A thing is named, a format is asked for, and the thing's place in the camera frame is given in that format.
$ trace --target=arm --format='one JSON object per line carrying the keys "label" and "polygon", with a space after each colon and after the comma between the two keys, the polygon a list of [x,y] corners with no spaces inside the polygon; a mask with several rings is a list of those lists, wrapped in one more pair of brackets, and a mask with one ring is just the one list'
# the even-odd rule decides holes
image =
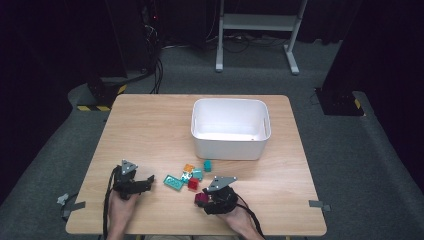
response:
{"label": "arm", "polygon": [[[237,203],[246,206],[240,199],[238,199]],[[231,229],[243,236],[245,240],[263,240],[253,226],[249,213],[243,208],[236,207],[229,213],[217,214],[217,216],[224,220]]]}
{"label": "arm", "polygon": [[125,229],[131,220],[139,194],[132,194],[129,200],[122,200],[113,190],[109,198],[109,234],[107,240],[124,239]]}

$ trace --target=metal stand leg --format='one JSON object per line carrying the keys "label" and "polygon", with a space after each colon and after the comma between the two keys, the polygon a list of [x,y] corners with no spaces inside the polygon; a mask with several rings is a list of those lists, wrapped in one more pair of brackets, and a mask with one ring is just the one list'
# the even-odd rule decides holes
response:
{"label": "metal stand leg", "polygon": [[221,9],[219,11],[219,36],[218,36],[218,48],[216,50],[216,72],[222,72],[224,69],[224,53],[222,48],[222,41],[224,39],[224,0],[221,0]]}
{"label": "metal stand leg", "polygon": [[308,0],[302,0],[300,4],[300,9],[297,14],[297,18],[294,24],[293,32],[290,37],[289,45],[284,45],[284,52],[286,53],[287,60],[289,61],[290,70],[293,75],[299,75],[299,68],[297,67],[296,60],[293,55],[293,46],[296,42],[297,33],[299,32],[300,24],[302,23],[303,13],[305,12],[306,4]]}

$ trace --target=teal block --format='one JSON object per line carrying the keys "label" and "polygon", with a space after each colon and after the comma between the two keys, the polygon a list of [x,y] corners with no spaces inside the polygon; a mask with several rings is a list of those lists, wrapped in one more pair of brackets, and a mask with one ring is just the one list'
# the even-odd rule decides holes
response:
{"label": "teal block", "polygon": [[168,185],[169,187],[175,190],[180,190],[184,185],[184,183],[180,179],[173,177],[171,175],[167,175],[165,177],[165,180],[163,180],[163,183],[165,183],[166,185]]}

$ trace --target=white container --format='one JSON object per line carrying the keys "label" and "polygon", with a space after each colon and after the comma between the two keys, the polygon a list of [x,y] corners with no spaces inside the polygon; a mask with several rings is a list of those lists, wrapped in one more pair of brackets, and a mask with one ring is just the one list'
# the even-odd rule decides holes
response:
{"label": "white container", "polygon": [[257,160],[271,136],[268,108],[254,99],[200,99],[191,133],[199,158]]}

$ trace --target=gray carpet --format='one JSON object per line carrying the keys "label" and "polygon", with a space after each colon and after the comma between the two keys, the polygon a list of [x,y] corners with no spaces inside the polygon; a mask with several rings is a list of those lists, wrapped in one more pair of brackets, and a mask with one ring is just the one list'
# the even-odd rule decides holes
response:
{"label": "gray carpet", "polygon": [[[242,48],[229,43],[226,47]],[[287,95],[318,196],[332,206],[325,213],[327,234],[308,239],[424,239],[423,194],[390,145],[366,95],[354,92],[366,116],[322,113],[314,88],[322,86],[338,47],[297,43],[299,76],[291,75],[281,45],[224,52],[222,73],[214,71],[213,50],[164,49],[160,93]],[[153,76],[130,83],[125,93],[149,93],[153,83]],[[73,105],[84,88],[69,93]],[[97,239],[67,234],[56,201],[64,193],[78,192],[108,116],[71,113],[2,204],[1,240]]]}

